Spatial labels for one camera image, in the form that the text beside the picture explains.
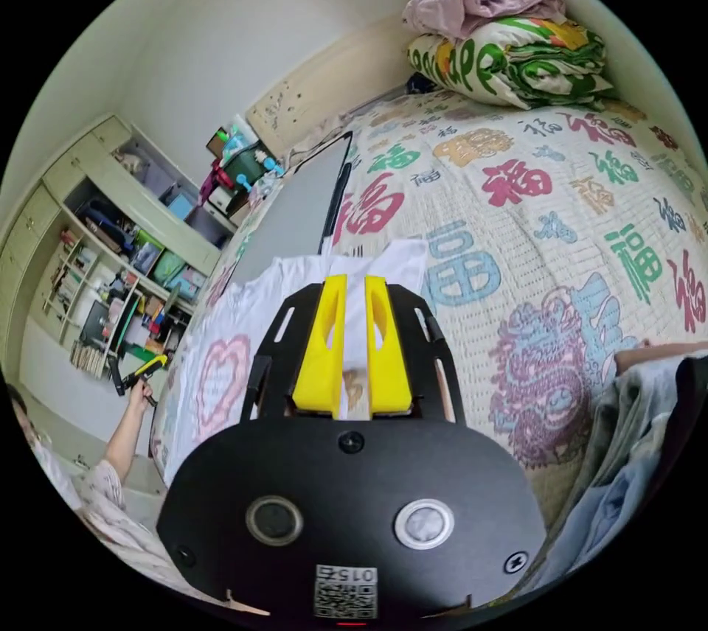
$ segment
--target hand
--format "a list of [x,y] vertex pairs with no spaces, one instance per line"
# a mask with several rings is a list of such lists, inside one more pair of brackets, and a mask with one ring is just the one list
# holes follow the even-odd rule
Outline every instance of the hand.
[[130,400],[128,407],[135,410],[141,415],[148,409],[148,397],[153,394],[153,389],[148,383],[140,378],[138,382],[131,388]]

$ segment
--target bedspread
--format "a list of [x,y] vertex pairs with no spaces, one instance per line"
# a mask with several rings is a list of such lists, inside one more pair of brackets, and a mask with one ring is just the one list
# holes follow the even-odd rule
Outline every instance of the bedspread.
[[[613,354],[643,338],[708,336],[708,186],[666,132],[619,101],[602,113],[500,110],[441,91],[378,105],[348,129],[353,171],[333,249],[369,257],[393,238],[427,242],[423,295],[467,423],[515,456],[552,523]],[[222,256],[195,321],[258,220]],[[182,358],[153,423],[163,472],[187,397]],[[344,382],[350,417],[365,416],[364,374]]]

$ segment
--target label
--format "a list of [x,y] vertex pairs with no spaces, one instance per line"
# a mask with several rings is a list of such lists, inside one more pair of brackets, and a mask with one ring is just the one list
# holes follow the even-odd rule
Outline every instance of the label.
[[376,567],[317,565],[314,613],[320,618],[376,618]]

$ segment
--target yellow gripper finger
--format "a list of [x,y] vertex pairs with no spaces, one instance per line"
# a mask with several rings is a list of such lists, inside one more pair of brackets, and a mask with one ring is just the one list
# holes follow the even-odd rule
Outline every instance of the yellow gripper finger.
[[[367,275],[364,289],[367,299],[369,412],[372,416],[408,412],[412,404],[411,389],[386,280]],[[381,348],[376,346],[374,326],[381,334]]]
[[[298,410],[327,412],[339,419],[346,303],[347,276],[327,277],[293,392]],[[329,347],[327,341],[333,327],[332,346]]]

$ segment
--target sleeve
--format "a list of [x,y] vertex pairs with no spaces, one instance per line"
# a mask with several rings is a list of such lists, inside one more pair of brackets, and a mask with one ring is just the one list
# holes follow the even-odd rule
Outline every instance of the sleeve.
[[125,511],[123,486],[116,470],[105,459],[102,459],[83,477],[78,492],[81,500],[87,506],[93,506],[97,499],[104,498]]

